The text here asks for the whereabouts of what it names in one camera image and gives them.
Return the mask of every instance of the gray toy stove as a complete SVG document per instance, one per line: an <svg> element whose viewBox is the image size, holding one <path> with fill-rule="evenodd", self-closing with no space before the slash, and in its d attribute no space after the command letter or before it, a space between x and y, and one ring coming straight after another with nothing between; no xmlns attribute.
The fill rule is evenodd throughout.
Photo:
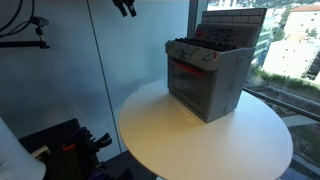
<svg viewBox="0 0 320 180"><path fill-rule="evenodd" d="M170 94L206 123L234 110L265 14L264 8L206 11L194 38L168 41Z"/></svg>

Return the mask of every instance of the building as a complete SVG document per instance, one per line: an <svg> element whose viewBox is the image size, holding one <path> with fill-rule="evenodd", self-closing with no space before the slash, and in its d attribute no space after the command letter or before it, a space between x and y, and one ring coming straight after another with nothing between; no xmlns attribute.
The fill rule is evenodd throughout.
<svg viewBox="0 0 320 180"><path fill-rule="evenodd" d="M251 7L252 2L246 0L209 0L208 11L221 9L221 8L248 8Z"/></svg>
<svg viewBox="0 0 320 180"><path fill-rule="evenodd" d="M290 39L291 36L296 34L306 33L316 29L318 33L317 38L320 34L320 5L308 5L299 6L290 11L284 31L286 37Z"/></svg>
<svg viewBox="0 0 320 180"><path fill-rule="evenodd" d="M303 78L315 80L317 83L320 84L319 70L320 70L320 51L315 57L313 63L310 65L306 74L303 75Z"/></svg>
<svg viewBox="0 0 320 180"><path fill-rule="evenodd" d="M263 70L293 78L306 77L318 53L319 45L313 43L273 42Z"/></svg>
<svg viewBox="0 0 320 180"><path fill-rule="evenodd" d="M253 62L258 63L259 65L262 65L265 60L265 54L267 52L267 49L270 46L270 35L272 33L272 28L275 23L275 17L273 16L273 10L268 9L266 17L263 22L263 26L259 35L259 39L256 44L256 50L253 55Z"/></svg>

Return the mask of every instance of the cable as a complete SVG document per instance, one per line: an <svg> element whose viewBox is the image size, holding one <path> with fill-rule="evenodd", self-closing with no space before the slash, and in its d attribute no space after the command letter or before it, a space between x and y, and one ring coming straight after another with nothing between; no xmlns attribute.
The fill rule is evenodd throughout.
<svg viewBox="0 0 320 180"><path fill-rule="evenodd" d="M18 27L20 27L20 26L22 26L23 24L26 24L26 23L28 23L28 21L25 21L25 22L20 23L18 26L16 26L15 28L13 28L13 29L9 32L9 34L12 33L14 30L18 29Z"/></svg>
<svg viewBox="0 0 320 180"><path fill-rule="evenodd" d="M110 98L110 91L109 91L109 87L108 87L108 83L107 83L107 78L106 78L106 75L105 75L105 70L103 68L103 63L102 63L102 58L101 58L101 53L100 53L100 48L99 48L99 44L98 44L98 38L97 38L97 34L96 34L96 30L95 30L95 27L94 27L94 24L93 24L93 19L92 19L92 13L91 13L91 9L90 9L90 4L89 4L89 0L87 0L87 7L88 7L88 11L89 11L89 16L90 16L90 21L91 21L91 26L92 26L92 30L93 30L93 35L94 35L94 41L96 43L96 47L97 47L97 50L98 50L98 56L99 56L99 61L100 61L100 67L101 67L101 70L102 70L102 75L103 75L103 81L104 81L104 85L105 85L105 90L106 90L106 93L107 93L107 96L108 96L108 102L109 102L109 106L110 106L110 109L111 109L111 116L112 116L112 120L113 120L113 125L115 128L117 128L117 123L116 123L116 119L115 119L115 116L114 116L114 111L113 111L113 108L112 108L112 103L111 103L111 98ZM118 146L119 146L119 150L121 153L123 153L122 149L121 149L121 144L120 144L120 135L118 133L118 130L116 129L116 135L117 135L117 140L118 140Z"/></svg>
<svg viewBox="0 0 320 180"><path fill-rule="evenodd" d="M10 19L10 21L6 25L4 25L2 28L0 28L0 32L7 29L13 23L13 21L16 20L17 16L20 14L22 3L23 3L23 0L20 0L19 7L18 7L16 13L13 15L13 17Z"/></svg>
<svg viewBox="0 0 320 180"><path fill-rule="evenodd" d="M32 11L31 11L31 16L32 17L34 15L34 9L35 9L35 3L34 3L34 0L32 0ZM24 25L21 29L17 30L17 31L14 31L17 27L14 28L14 30L11 30L9 33L7 34L1 34L0 35L0 38L3 38L5 36L12 36L14 34L17 34L17 33L20 33L21 31L25 30L28 26L30 25L30 18L29 20L27 21L27 24Z"/></svg>

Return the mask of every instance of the white wall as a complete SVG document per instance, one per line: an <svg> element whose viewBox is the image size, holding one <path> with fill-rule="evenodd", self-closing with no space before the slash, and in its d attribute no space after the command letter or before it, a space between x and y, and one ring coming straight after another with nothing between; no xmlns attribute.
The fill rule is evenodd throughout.
<svg viewBox="0 0 320 180"><path fill-rule="evenodd" d="M306 43L271 43L263 69L269 73L300 78L314 61L318 47Z"/></svg>
<svg viewBox="0 0 320 180"><path fill-rule="evenodd" d="M18 22L29 16L24 1ZM0 1L0 27L18 1ZM113 143L99 153L107 160L120 153L102 70L85 0L36 0L36 14L50 20L45 37L50 49L0 49L0 116L17 137L71 118L78 118L94 136L109 132ZM38 40L35 26L3 38Z"/></svg>
<svg viewBox="0 0 320 180"><path fill-rule="evenodd" d="M284 31L286 35L294 33L305 33L316 28L320 30L320 11L291 12Z"/></svg>
<svg viewBox="0 0 320 180"><path fill-rule="evenodd" d="M320 73L318 73L316 79L314 80L315 83L320 84Z"/></svg>
<svg viewBox="0 0 320 180"><path fill-rule="evenodd" d="M30 3L25 0L19 22L29 16ZM112 109L86 1L36 0L35 15L50 20L45 37L51 48L0 49L0 116L17 137L78 118L98 137L111 134L112 145L99 154L108 160L120 153L112 110L117 121L127 96L166 78L164 44L186 36L189 1L138 0L134 18L122 17L110 0L89 3ZM17 5L0 1L0 27ZM0 41L37 39L32 26Z"/></svg>
<svg viewBox="0 0 320 180"><path fill-rule="evenodd" d="M186 36L189 1L138 0L134 4L138 15L133 18L122 17L112 1L89 3L117 121L133 91L167 77L164 44Z"/></svg>

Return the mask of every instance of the table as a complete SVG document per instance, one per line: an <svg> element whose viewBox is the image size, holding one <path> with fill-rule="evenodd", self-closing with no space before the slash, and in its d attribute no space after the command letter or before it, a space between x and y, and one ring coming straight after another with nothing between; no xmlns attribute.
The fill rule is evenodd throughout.
<svg viewBox="0 0 320 180"><path fill-rule="evenodd" d="M285 124L252 95L242 92L234 111L206 124L168 93L164 80L127 98L119 129L132 155L168 180L277 179L293 153Z"/></svg>

